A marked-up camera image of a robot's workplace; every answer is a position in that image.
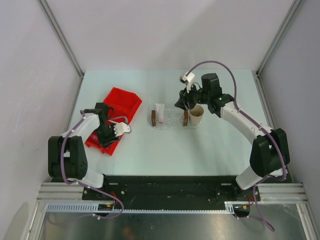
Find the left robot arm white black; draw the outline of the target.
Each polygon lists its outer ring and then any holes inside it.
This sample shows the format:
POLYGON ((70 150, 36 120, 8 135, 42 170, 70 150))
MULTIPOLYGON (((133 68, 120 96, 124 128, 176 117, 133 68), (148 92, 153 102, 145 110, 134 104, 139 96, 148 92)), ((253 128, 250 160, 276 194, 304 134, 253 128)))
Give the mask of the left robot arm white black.
POLYGON ((71 129, 48 140, 48 174, 67 184, 81 183, 93 188, 93 194, 100 200, 110 196, 111 188, 104 184, 104 176, 89 167, 85 142, 92 133, 97 134, 101 147, 109 147, 120 139, 115 133, 111 119, 114 108, 103 102, 95 108, 82 110, 80 121, 71 129))

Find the white toothpaste tube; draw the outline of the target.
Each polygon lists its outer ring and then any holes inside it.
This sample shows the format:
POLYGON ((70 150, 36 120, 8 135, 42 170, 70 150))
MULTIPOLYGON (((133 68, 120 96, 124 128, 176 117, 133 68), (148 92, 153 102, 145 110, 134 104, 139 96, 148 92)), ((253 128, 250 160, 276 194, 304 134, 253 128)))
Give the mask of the white toothpaste tube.
POLYGON ((156 108, 158 122, 163 123, 164 122, 165 105, 163 103, 156 103, 155 108, 156 108))

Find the beige plastic cup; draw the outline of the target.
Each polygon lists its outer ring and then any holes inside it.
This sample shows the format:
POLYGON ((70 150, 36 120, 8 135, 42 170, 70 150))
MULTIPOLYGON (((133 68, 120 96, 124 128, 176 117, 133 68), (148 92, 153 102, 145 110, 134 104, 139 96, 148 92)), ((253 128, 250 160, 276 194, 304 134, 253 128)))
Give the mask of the beige plastic cup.
POLYGON ((194 108, 188 111, 190 124, 193 126, 198 125, 202 121, 203 115, 204 115, 203 107, 197 104, 194 108))

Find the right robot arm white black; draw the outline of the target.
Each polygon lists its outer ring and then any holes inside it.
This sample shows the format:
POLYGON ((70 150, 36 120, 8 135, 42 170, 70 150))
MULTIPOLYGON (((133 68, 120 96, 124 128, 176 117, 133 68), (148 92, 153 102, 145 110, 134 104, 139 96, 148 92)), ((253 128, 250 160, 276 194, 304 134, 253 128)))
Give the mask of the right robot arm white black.
POLYGON ((201 76, 201 87, 195 86, 195 75, 183 74, 179 79, 185 88, 179 92, 175 107, 192 111, 198 105, 207 105, 211 114, 234 126, 251 144, 249 166, 235 178, 236 185, 230 188, 231 196, 242 201, 249 194, 249 188, 273 177, 273 172, 282 170, 278 176, 283 180, 287 176, 290 153, 286 132, 264 126, 245 113, 230 94, 225 94, 220 86, 218 75, 207 73, 201 76))

